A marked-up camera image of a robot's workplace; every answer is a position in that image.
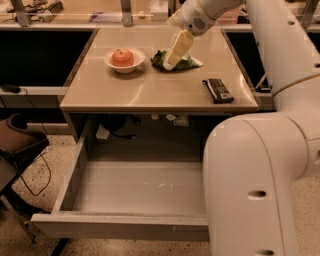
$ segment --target speckled floor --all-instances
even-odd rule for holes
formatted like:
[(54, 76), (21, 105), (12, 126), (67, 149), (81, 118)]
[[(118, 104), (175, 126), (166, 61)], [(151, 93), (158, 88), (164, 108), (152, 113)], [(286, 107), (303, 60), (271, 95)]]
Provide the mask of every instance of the speckled floor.
[[(28, 203), (50, 211), (59, 192), (59, 184), (71, 164), (74, 142), (68, 135), (49, 135), (50, 146), (44, 157), (52, 171), (49, 186), (37, 197), (32, 196), (18, 180), (13, 188)], [(34, 192), (45, 185), (48, 172), (40, 158), (24, 174)], [(293, 184), (292, 198), (300, 256), (320, 256), (320, 174)], [(51, 239), (35, 227), (36, 244), (16, 224), (12, 216), (0, 207), (0, 255), (50, 255), (58, 239)], [(211, 255), (209, 243), (122, 241), (106, 239), (75, 239), (69, 241), (61, 255)]]

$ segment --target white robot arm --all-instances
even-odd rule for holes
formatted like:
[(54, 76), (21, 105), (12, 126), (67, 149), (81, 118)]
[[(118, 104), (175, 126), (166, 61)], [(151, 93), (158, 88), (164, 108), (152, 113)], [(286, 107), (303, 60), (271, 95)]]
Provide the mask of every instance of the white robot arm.
[[(240, 4), (187, 0), (172, 19), (200, 36)], [(246, 6), (277, 112), (230, 118), (207, 140), (211, 252), (298, 256), (290, 190), (293, 181), (320, 170), (320, 57), (284, 0), (247, 0)], [(178, 41), (172, 48), (187, 44), (187, 51), (192, 45)]]

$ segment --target white object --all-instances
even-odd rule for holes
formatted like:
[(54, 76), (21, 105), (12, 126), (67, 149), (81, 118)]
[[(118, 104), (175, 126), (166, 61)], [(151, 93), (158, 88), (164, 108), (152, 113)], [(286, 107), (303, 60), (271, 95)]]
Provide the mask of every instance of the white object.
[(106, 64), (108, 67), (114, 69), (114, 70), (115, 70), (116, 72), (118, 72), (118, 73), (128, 74), (128, 73), (134, 72), (134, 71), (138, 68), (138, 66), (141, 65), (141, 64), (144, 62), (144, 60), (145, 60), (145, 58), (146, 58), (145, 54), (144, 54), (142, 51), (138, 50), (138, 49), (128, 48), (128, 47), (120, 47), (120, 48), (126, 48), (126, 49), (128, 49), (128, 50), (130, 50), (130, 51), (132, 52), (132, 55), (133, 55), (133, 58), (134, 58), (134, 63), (133, 63), (132, 66), (128, 66), (128, 67), (117, 67), (117, 66), (112, 65), (112, 62), (111, 62), (111, 60), (112, 60), (112, 54), (113, 54), (117, 49), (114, 49), (114, 50), (112, 50), (112, 51), (109, 51), (109, 52), (105, 55), (105, 57), (104, 57), (104, 62), (105, 62), (105, 64)]

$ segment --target apple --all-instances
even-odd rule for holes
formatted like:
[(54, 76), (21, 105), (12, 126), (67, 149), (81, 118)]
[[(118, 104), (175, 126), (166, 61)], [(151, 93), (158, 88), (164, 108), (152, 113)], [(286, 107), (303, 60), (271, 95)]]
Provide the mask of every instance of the apple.
[(121, 48), (112, 54), (112, 65), (116, 67), (128, 67), (134, 63), (133, 54), (130, 50)]

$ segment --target white plate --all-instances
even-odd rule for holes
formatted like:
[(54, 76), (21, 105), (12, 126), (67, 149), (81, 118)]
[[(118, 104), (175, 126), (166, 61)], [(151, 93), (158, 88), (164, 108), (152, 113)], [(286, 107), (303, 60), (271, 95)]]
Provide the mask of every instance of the white plate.
[(132, 66), (128, 66), (128, 67), (117, 67), (117, 66), (113, 66), (111, 64), (111, 59), (112, 59), (112, 54), (119, 48), (114, 49), (110, 52), (108, 52), (105, 56), (104, 56), (104, 63), (106, 63), (106, 65), (110, 68), (113, 68), (115, 71), (117, 71), (118, 73), (123, 73), (123, 74), (127, 74), (127, 73), (131, 73), (133, 71), (135, 71), (138, 66), (140, 64), (142, 64), (146, 58), (146, 56), (144, 55), (144, 53), (138, 49), (135, 48), (128, 48), (128, 47), (120, 47), (120, 48), (125, 48), (128, 49), (132, 52), (133, 58), (134, 58), (134, 63)]

